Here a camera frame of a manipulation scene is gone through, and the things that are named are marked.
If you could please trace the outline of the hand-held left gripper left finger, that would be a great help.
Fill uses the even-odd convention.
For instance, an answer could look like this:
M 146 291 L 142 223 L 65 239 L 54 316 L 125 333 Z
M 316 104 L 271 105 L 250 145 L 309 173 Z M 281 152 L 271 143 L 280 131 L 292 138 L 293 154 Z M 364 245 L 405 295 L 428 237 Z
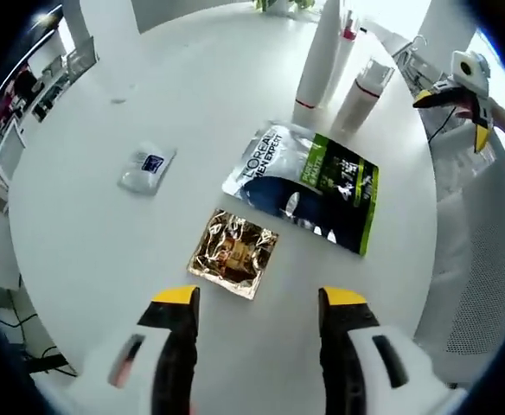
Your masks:
M 93 349 L 76 380 L 81 411 L 190 414 L 200 298 L 196 285 L 161 291 Z

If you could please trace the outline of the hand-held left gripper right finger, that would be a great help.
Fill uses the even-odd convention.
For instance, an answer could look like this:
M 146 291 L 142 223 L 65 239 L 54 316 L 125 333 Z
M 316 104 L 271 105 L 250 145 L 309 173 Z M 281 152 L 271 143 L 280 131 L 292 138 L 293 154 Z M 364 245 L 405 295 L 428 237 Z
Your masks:
M 452 414 L 456 392 L 408 335 L 379 323 L 353 290 L 318 291 L 320 364 L 328 414 Z

